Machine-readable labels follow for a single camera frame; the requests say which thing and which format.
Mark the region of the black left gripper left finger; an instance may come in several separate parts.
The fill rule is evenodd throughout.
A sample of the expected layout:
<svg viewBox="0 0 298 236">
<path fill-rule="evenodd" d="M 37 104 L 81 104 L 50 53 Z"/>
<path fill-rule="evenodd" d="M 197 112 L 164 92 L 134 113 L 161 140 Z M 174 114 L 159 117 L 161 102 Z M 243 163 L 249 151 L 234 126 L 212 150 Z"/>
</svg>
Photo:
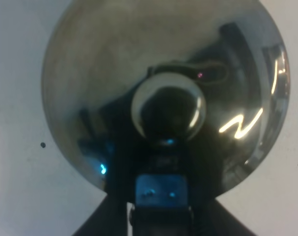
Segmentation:
<svg viewBox="0 0 298 236">
<path fill-rule="evenodd" d="M 127 236 L 127 203 L 107 195 L 75 236 Z"/>
</svg>

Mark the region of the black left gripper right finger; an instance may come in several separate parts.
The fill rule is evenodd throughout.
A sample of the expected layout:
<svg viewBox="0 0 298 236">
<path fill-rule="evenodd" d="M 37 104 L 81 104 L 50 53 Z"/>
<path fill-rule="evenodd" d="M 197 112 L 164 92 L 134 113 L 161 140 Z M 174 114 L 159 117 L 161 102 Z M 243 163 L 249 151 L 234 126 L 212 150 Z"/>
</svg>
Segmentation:
<svg viewBox="0 0 298 236">
<path fill-rule="evenodd" d="M 237 220 L 215 198 L 192 199 L 194 236 L 250 236 L 252 231 Z"/>
</svg>

